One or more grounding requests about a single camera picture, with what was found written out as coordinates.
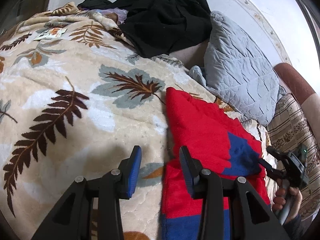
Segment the person's right hand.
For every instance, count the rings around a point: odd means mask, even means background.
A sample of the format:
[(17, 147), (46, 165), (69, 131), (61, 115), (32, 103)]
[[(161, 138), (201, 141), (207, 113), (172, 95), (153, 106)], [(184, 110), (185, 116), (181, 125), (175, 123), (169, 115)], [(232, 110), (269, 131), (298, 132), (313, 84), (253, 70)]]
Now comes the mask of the person's right hand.
[(303, 196), (298, 187), (289, 186), (286, 189), (282, 185), (279, 186), (273, 199), (272, 211), (275, 215), (278, 215), (282, 225), (289, 223), (298, 216), (302, 200)]

